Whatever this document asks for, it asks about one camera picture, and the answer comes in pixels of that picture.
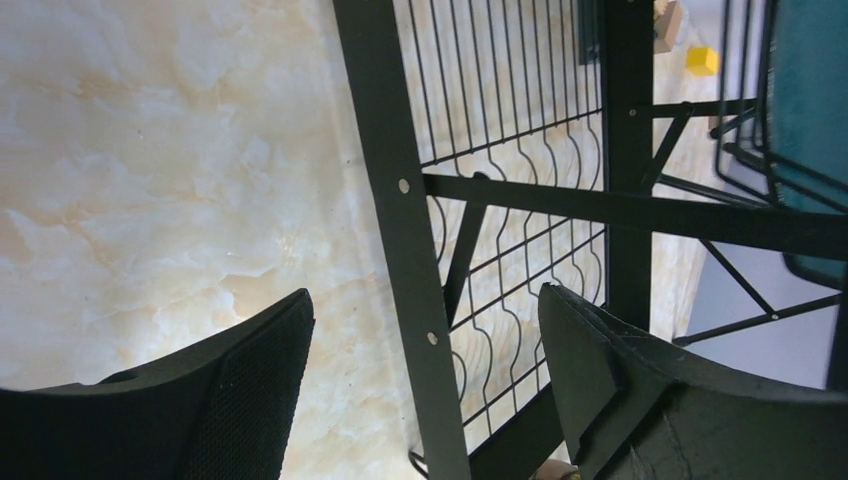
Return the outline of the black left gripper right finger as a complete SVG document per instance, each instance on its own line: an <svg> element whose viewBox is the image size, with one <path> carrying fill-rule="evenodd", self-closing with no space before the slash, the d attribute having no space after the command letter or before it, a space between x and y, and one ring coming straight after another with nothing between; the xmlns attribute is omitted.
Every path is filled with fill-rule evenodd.
<svg viewBox="0 0 848 480"><path fill-rule="evenodd" d="M847 396L726 367L545 284L543 349L586 479L843 479Z"/></svg>

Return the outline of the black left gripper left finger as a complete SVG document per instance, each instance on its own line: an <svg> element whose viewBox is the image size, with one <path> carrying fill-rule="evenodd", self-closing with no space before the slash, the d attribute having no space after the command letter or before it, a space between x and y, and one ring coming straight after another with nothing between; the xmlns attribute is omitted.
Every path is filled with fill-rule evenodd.
<svg viewBox="0 0 848 480"><path fill-rule="evenodd" d="M299 289L85 385L1 393L5 479L276 479L315 326Z"/></svg>

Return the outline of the black wire dish rack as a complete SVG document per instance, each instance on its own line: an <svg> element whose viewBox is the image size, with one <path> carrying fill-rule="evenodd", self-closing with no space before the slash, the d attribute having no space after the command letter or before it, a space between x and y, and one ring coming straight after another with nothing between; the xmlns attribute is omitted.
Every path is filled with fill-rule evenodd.
<svg viewBox="0 0 848 480"><path fill-rule="evenodd" d="M785 206L768 148L780 1L725 2L717 95L676 101L655 99L653 2L334 5L423 479L529 479L568 452L548 283L847 396L847 209Z"/></svg>

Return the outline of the dark teal square plate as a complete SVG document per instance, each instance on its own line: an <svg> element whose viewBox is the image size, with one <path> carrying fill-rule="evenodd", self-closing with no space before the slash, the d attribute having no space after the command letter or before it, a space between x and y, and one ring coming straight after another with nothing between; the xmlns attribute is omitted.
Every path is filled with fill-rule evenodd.
<svg viewBox="0 0 848 480"><path fill-rule="evenodd" d="M847 209L847 4L777 4L768 87L768 148L778 197L794 210Z"/></svg>

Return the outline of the beige mug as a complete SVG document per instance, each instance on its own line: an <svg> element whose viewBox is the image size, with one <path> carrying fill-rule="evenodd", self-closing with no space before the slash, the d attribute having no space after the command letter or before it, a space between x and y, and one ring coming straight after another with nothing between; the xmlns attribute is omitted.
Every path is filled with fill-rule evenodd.
<svg viewBox="0 0 848 480"><path fill-rule="evenodd" d="M531 475L530 480L580 480L577 466L568 462L548 459Z"/></svg>

